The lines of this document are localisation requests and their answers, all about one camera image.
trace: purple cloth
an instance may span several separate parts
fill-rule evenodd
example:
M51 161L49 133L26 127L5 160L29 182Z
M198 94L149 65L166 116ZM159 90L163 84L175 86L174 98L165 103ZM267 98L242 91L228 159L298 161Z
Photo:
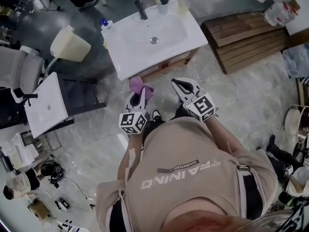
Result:
M143 88L146 89L145 99L148 101L153 96L154 88L145 85L143 83L142 79L139 76L135 76L135 77L131 78L131 80L130 80L130 89L133 92L141 95L141 91L143 90Z

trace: gray cup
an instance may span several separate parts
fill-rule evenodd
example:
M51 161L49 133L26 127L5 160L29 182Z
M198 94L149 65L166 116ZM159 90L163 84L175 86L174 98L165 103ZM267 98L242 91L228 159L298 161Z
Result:
M169 0L160 0L162 4L158 4L158 10L160 14L166 14L168 12Z

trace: white sink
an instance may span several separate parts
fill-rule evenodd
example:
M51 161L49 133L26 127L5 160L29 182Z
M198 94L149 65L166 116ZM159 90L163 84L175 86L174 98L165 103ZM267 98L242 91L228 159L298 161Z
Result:
M147 20L135 13L116 22L113 32L102 33L120 80L208 43L190 12L177 15L176 0L169 2L166 15L156 6L145 12Z

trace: bottle with blue cap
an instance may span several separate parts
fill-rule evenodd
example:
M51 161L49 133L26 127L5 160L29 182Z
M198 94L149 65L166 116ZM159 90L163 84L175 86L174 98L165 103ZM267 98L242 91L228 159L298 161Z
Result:
M105 18L102 18L100 20L100 25L102 28L102 33L107 31L107 32L113 32L113 25L114 23L112 21L107 21Z

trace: black hair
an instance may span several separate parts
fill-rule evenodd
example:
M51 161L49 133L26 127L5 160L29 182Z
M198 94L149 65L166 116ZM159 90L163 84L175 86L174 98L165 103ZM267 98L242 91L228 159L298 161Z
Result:
M14 198L13 192L8 188L8 186L4 187L3 194L8 200L11 200Z

